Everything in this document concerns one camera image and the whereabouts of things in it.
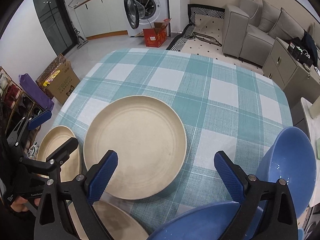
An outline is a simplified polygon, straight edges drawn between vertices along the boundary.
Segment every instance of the purple bag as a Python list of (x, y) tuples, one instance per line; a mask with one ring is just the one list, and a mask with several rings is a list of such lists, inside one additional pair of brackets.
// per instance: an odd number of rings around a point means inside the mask
[(54, 106), (53, 101), (38, 87), (29, 74), (19, 75), (19, 83), (39, 106), (45, 110), (52, 111)]

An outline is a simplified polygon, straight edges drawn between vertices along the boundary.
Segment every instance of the checkered tablecloth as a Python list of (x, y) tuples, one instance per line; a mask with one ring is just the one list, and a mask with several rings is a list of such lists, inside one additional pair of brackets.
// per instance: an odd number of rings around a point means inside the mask
[(164, 101), (187, 133), (184, 165), (163, 191), (136, 201), (102, 196), (130, 213), (148, 233), (191, 208), (231, 200), (214, 167), (217, 151), (224, 150), (247, 174), (254, 174), (279, 132), (292, 125), (284, 93), (264, 76), (199, 55), (122, 49), (89, 71), (53, 126), (71, 128), (82, 149), (100, 110), (129, 95)]

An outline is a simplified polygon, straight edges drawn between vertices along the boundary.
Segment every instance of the sofa seat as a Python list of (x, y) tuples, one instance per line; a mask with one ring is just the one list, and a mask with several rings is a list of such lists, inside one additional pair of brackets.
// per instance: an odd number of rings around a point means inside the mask
[(263, 66), (274, 42), (268, 34), (248, 24), (239, 57)]

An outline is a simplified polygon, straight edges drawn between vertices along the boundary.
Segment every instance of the metal screw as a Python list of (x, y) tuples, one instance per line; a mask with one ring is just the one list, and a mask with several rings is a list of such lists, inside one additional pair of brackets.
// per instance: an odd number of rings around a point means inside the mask
[(50, 186), (50, 185), (52, 185), (52, 184), (53, 184), (53, 179), (48, 179), (48, 180), (47, 180), (47, 185)]
[(257, 180), (257, 177), (254, 176), (254, 175), (252, 175), (252, 174), (250, 174), (250, 175), (248, 176), (248, 179), (251, 180), (251, 181), (256, 181), (256, 180)]
[(84, 179), (84, 175), (82, 175), (82, 174), (79, 174), (78, 176), (76, 176), (77, 181), (81, 181), (83, 179)]
[(284, 179), (279, 179), (279, 183), (280, 183), (281, 185), (285, 185), (285, 184), (286, 184), (286, 182), (285, 182)]

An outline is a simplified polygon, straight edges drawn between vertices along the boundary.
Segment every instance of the beige bowl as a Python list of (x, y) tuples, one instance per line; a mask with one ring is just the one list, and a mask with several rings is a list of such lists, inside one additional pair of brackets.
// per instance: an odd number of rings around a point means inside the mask
[[(76, 137), (66, 126), (51, 129), (42, 140), (37, 160), (45, 162), (46, 158), (71, 137)], [(61, 166), (61, 182), (73, 180), (80, 172), (79, 147), (70, 154), (70, 158)]]
[[(93, 207), (114, 240), (146, 240), (148, 238), (142, 226), (121, 209), (103, 201), (95, 202)], [(69, 212), (79, 237), (82, 240), (88, 240), (73, 203), (69, 205)]]
[(87, 169), (110, 149), (119, 161), (106, 192), (141, 199), (160, 192), (177, 176), (187, 137), (181, 119), (167, 104), (130, 96), (106, 106), (91, 123), (84, 140)]

